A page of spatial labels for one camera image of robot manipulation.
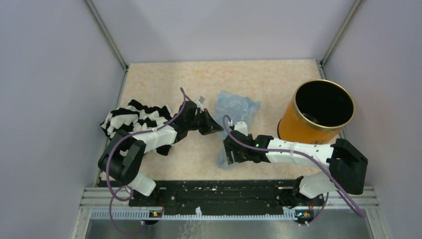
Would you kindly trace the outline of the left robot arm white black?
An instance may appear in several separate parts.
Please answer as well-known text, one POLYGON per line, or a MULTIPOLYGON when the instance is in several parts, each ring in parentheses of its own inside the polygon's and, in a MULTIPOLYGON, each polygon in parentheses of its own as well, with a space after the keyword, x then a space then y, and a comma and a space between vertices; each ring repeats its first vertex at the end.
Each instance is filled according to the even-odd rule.
POLYGON ((143 156, 151 151, 168 155, 172 145, 188 132, 201 135, 223 128, 199 101, 184 101, 177 114, 167 107, 148 107, 136 100, 126 108, 111 111, 101 124, 110 142, 98 161, 98 168, 123 186, 140 193, 148 206, 159 201, 156 183, 140 172, 143 156))

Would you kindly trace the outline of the translucent blue plastic trash bag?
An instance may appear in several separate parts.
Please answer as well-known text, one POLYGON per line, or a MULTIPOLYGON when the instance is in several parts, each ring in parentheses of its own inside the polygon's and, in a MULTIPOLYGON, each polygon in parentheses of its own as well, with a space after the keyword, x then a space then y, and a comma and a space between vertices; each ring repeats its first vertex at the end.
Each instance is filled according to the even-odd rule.
POLYGON ((250 97, 221 91, 215 101, 214 119, 223 127, 223 116, 229 115, 234 123, 243 121, 250 126, 261 104, 261 101, 255 101, 250 97))

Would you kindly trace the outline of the orange gold-rimmed trash bin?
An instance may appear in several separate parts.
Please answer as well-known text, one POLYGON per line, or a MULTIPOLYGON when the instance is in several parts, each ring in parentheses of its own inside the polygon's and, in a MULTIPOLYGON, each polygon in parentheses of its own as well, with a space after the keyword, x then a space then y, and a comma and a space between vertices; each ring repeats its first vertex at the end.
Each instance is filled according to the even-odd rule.
POLYGON ((278 138, 326 144, 352 121, 354 114, 353 98, 344 87, 329 80, 310 80, 295 90, 278 123, 278 138))

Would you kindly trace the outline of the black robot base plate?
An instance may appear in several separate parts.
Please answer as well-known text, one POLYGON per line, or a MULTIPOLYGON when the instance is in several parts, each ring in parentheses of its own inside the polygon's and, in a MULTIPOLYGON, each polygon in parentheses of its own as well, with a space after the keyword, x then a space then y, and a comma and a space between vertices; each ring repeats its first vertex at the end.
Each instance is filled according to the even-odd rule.
POLYGON ((159 180, 150 196, 134 193, 131 207, 159 207, 164 215, 205 216, 281 215, 288 209, 322 206, 324 197, 309 199, 290 180, 159 180))

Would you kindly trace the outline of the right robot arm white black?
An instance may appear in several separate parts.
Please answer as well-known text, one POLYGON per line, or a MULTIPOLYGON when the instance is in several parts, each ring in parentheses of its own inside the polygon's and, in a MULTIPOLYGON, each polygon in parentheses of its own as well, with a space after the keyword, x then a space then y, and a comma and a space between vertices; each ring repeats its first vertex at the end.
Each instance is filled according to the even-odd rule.
POLYGON ((292 191, 292 199, 298 205, 323 193, 361 195, 364 190, 368 159, 346 139, 338 138, 332 144, 307 144, 269 135, 253 138, 234 130, 223 145, 228 164, 252 161, 318 168, 318 173, 298 179, 292 191))

